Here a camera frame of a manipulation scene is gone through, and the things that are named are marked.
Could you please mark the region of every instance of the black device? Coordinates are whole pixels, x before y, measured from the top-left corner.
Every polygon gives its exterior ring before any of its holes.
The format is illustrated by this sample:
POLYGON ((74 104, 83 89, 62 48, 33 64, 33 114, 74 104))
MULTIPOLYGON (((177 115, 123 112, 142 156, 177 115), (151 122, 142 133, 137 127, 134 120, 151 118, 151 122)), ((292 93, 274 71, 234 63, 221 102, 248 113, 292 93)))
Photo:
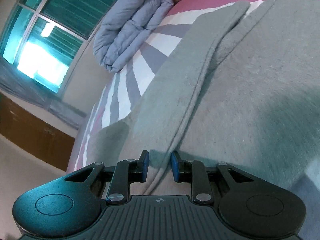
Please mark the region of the black device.
POLYGON ((12 214, 21 240, 298 240, 306 207, 295 194, 227 163, 205 167, 174 151, 174 180, 191 195, 131 195, 149 153, 116 167, 93 163, 21 195, 12 214), (101 199, 111 181, 106 199, 101 199))

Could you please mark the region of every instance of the wooden cabinet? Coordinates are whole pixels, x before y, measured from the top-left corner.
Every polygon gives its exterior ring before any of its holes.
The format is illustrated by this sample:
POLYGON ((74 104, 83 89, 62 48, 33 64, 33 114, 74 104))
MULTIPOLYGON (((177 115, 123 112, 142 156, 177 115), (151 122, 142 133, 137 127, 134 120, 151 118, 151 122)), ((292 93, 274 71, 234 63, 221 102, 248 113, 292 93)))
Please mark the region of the wooden cabinet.
POLYGON ((63 171, 75 139, 35 117, 0 94, 0 133, 7 139, 63 171))

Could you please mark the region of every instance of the logo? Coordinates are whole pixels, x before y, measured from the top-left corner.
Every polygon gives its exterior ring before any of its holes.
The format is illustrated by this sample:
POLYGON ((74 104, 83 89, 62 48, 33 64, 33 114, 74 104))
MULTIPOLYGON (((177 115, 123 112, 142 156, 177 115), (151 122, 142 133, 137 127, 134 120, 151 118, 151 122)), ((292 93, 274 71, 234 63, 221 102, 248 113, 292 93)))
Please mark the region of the logo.
POLYGON ((164 201, 164 199, 163 198, 157 198, 156 201, 161 204, 164 201))

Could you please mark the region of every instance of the circular indentation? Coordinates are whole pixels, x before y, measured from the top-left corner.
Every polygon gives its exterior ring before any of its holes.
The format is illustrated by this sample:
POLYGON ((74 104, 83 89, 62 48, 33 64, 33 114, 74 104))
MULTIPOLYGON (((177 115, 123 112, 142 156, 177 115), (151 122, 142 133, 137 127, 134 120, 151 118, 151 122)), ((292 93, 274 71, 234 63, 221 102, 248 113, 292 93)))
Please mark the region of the circular indentation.
POLYGON ((117 202, 117 201, 120 201, 123 199, 124 199, 124 196, 120 193, 113 193, 108 196, 108 200, 113 201, 113 202, 117 202))
POLYGON ((269 195, 253 196, 247 200, 247 208, 254 214, 264 217, 272 217, 283 210, 280 199, 269 195))
POLYGON ((61 194, 51 194, 39 198, 36 202, 36 209, 47 216, 61 215, 69 211, 73 206, 73 200, 61 194))
POLYGON ((201 202, 205 202, 205 201, 209 201, 211 199, 211 196, 207 193, 200 193, 196 196, 196 199, 201 202))

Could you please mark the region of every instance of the window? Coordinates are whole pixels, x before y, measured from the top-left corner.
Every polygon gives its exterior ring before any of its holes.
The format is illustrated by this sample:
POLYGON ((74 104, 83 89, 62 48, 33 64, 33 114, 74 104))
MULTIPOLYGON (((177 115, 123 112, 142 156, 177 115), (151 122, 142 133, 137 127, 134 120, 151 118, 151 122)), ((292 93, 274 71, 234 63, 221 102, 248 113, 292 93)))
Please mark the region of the window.
POLYGON ((82 45, 116 0, 20 0, 0 45, 13 67, 57 93, 82 45))

